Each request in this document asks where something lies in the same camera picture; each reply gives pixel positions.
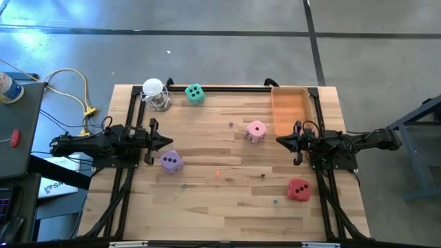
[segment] orange tray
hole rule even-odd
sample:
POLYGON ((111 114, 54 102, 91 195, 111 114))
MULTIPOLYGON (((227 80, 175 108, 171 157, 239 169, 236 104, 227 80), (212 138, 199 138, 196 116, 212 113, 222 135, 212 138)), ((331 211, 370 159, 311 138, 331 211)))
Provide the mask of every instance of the orange tray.
POLYGON ((305 87, 273 87, 271 107, 277 136, 292 134, 296 121, 314 120, 309 93, 305 87))

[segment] gray floor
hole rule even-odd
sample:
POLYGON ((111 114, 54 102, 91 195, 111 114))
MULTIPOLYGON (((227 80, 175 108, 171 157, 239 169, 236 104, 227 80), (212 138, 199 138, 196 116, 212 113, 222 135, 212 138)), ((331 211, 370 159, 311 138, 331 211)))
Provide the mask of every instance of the gray floor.
MULTIPOLYGON (((441 1, 310 0, 318 32, 437 33, 441 1)), ((151 29, 307 31, 301 0, 11 0, 4 25, 151 29)), ((441 93, 441 39, 319 39, 327 85, 340 95, 347 129, 384 127, 441 93)), ((176 83, 261 85, 267 77, 282 85, 317 85, 309 38, 98 36, 0 33, 1 57, 42 76, 69 67, 89 81, 91 104, 107 112, 113 85, 172 77, 176 83)), ((7 70, 0 65, 0 71, 7 70)), ((83 98, 81 79, 66 72, 53 86, 83 98)), ((47 92, 42 109, 78 125, 80 105, 47 92)), ((39 120, 33 150, 47 152, 62 130, 39 120)), ((404 203, 416 189, 408 158, 377 150, 358 155, 362 196, 374 238, 420 245, 441 244, 441 199, 404 203)), ((78 210, 81 196, 63 204, 78 210)), ((64 227, 42 230, 40 240, 66 237, 74 220, 45 220, 64 227)))

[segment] wooden tabletop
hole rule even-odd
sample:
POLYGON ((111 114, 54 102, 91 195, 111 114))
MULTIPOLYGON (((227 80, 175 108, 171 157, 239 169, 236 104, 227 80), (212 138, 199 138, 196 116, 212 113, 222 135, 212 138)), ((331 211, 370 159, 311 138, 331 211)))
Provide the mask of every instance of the wooden tabletop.
MULTIPOLYGON (((125 123, 131 91, 132 85, 115 85, 109 109, 113 124, 125 123)), ((325 127, 345 130, 336 88, 320 87, 319 93, 325 127)), ((316 176, 306 160, 293 166, 294 155, 276 142, 269 93, 206 92, 206 96, 203 104, 193 106, 184 93, 174 93, 168 111, 146 110, 143 127, 156 118, 158 132, 174 142, 154 152, 153 166, 141 161, 135 170, 124 239, 325 240, 316 176), (245 138, 244 129, 255 120, 262 121, 269 133, 262 143, 253 145, 245 138), (157 159, 170 150, 176 150, 185 164, 183 171, 174 175, 165 174, 157 159), (291 178, 311 183, 308 202, 286 197, 291 178)), ((114 173, 115 169, 104 169, 92 179, 80 235, 108 206, 114 173)), ((342 208, 369 236, 355 177, 336 171, 336 181, 342 208)), ((336 233, 332 211, 331 221, 336 233)))

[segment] red die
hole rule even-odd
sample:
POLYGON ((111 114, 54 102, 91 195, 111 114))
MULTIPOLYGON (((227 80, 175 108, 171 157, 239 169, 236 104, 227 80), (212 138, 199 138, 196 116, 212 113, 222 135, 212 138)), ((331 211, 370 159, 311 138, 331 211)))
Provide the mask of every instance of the red die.
POLYGON ((292 200, 308 201, 311 196, 309 182, 302 179, 291 179, 288 183, 287 196, 292 200))

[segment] plastic bottle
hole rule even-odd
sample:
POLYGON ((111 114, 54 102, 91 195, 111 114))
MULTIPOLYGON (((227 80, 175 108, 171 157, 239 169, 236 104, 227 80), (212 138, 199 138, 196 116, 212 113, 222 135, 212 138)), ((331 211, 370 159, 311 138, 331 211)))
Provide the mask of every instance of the plastic bottle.
POLYGON ((0 103, 10 104, 20 100, 25 89, 14 79, 0 72, 0 103))

